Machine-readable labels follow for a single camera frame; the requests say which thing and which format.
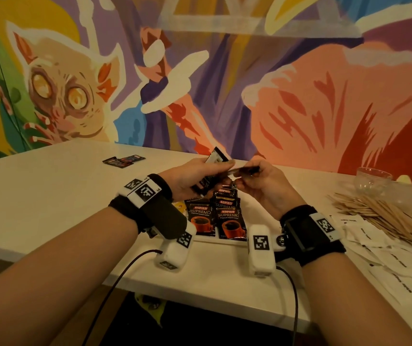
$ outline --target person's right arm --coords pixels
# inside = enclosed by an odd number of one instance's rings
[[[281,170],[266,161],[256,177],[236,180],[276,219],[305,204]],[[341,253],[330,253],[302,267],[312,316],[332,346],[412,346],[412,329]]]

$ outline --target tarsier eye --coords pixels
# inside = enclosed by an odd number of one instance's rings
[[[72,87],[68,90],[68,102],[74,109],[83,109],[87,105],[87,95],[82,88]]]
[[[33,88],[42,98],[50,98],[52,96],[52,88],[46,78],[41,74],[34,74],[31,78]]]

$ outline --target person's right hand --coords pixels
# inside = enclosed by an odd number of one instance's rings
[[[306,204],[304,199],[290,185],[283,171],[265,160],[251,160],[246,167],[259,166],[260,172],[253,176],[241,176],[235,180],[237,188],[250,194],[276,220],[296,206]]]

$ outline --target glass bowl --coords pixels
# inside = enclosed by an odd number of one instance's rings
[[[412,213],[412,184],[391,181],[381,199],[393,203],[405,212]]]
[[[392,181],[392,175],[370,167],[359,167],[353,180],[356,191],[360,195],[378,197]]]

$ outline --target forearm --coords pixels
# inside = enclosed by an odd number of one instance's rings
[[[412,346],[412,330],[345,255],[302,268],[314,320],[332,346]]]
[[[48,344],[137,238],[105,208],[0,274],[0,345]]]

